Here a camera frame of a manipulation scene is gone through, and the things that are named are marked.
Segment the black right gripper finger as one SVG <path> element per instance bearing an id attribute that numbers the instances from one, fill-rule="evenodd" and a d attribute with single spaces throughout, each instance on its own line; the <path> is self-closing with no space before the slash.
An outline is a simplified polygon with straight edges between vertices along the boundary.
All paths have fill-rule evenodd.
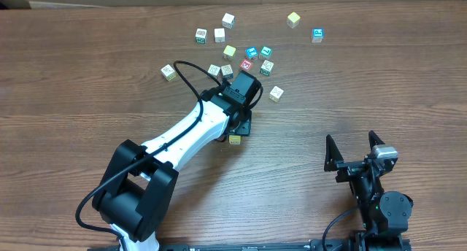
<path id="1" fill-rule="evenodd" d="M 329 134 L 325 141 L 324 171 L 337 171 L 344 163 L 344 159 L 336 146 L 335 141 Z"/>
<path id="2" fill-rule="evenodd" d="M 380 147 L 382 145 L 385 145 L 385 143 L 378 137 L 378 135 L 373 130 L 369 131 L 368 133 L 368 142 L 371 150 L 375 146 Z"/>

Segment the cream umbrella wooden block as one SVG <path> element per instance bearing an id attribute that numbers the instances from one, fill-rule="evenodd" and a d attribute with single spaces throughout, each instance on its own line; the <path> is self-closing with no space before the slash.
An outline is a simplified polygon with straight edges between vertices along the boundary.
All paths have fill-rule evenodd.
<path id="1" fill-rule="evenodd" d="M 269 98 L 272 101 L 278 102 L 281 99 L 283 93 L 284 93 L 283 89 L 281 89 L 278 86 L 274 86 L 269 93 Z"/>

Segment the yellow top wooden block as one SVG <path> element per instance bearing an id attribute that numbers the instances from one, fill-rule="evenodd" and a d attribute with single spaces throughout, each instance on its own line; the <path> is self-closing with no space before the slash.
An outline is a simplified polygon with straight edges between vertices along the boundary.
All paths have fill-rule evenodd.
<path id="1" fill-rule="evenodd" d="M 228 137 L 228 141 L 229 141 L 229 144 L 238 145 L 238 144 L 241 144 L 242 137 L 241 137 L 241 136 L 237 136 L 237 135 L 230 135 L 230 136 Z"/>

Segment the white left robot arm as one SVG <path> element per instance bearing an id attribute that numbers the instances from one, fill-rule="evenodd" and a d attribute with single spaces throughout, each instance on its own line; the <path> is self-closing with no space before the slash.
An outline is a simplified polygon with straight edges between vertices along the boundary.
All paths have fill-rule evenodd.
<path id="1" fill-rule="evenodd" d="M 240 72 L 233 82 L 203 91 L 193 110 L 143 144 L 127 139 L 115 150 L 92 199 L 117 234 L 119 250 L 158 250 L 163 221 L 180 169 L 206 144 L 250 133 L 251 110 L 263 92 L 259 80 Z"/>

